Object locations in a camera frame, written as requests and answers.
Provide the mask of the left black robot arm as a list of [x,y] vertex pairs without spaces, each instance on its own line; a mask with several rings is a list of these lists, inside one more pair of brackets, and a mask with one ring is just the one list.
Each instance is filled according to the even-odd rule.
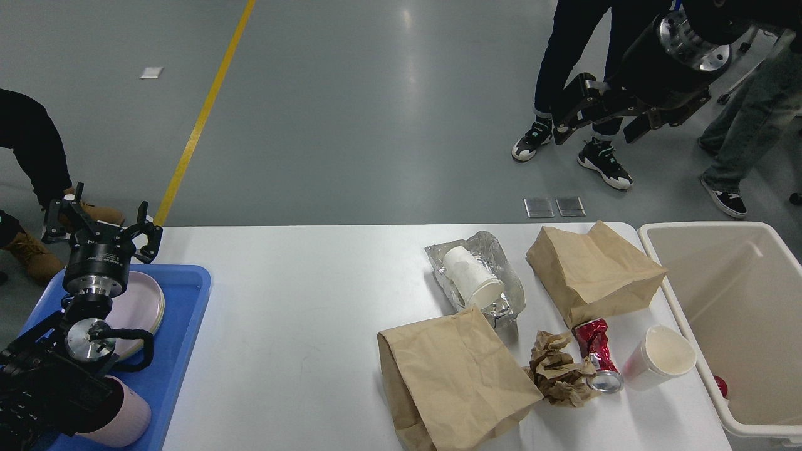
[[2,350],[2,449],[31,450],[48,431],[72,437],[111,425],[123,413],[124,387],[112,372],[138,372],[153,360],[154,337],[115,328],[107,317],[128,288],[131,259],[157,257],[163,228],[148,202],[129,227],[92,219],[75,193],[52,200],[42,240],[68,242],[62,309]]

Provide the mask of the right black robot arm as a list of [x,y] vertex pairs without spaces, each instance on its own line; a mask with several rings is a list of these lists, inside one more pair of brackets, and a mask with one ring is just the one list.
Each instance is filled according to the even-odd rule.
[[711,99],[709,86],[729,68],[731,44],[750,28],[800,32],[799,1],[684,1],[659,14],[605,81],[574,77],[553,103],[553,140],[616,117],[633,143],[647,132],[676,127]]

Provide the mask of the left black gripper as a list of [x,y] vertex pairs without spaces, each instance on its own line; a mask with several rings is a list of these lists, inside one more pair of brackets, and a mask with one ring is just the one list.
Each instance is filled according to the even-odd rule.
[[[45,209],[42,241],[66,242],[68,234],[98,235],[98,226],[81,205],[84,183],[72,193],[53,199]],[[70,294],[95,293],[115,298],[128,288],[131,259],[151,264],[157,257],[164,229],[148,216],[148,202],[138,206],[137,220],[118,232],[118,242],[70,242],[70,257],[63,275],[63,288]],[[143,235],[144,245],[134,240]]]

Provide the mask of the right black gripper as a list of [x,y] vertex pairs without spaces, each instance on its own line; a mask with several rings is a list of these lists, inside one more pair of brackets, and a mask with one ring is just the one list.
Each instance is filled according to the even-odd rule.
[[709,99],[708,86],[724,74],[731,57],[730,43],[705,40],[686,14],[656,17],[607,82],[580,73],[553,100],[554,143],[624,115],[638,115],[624,126],[627,145],[664,125],[681,125]]

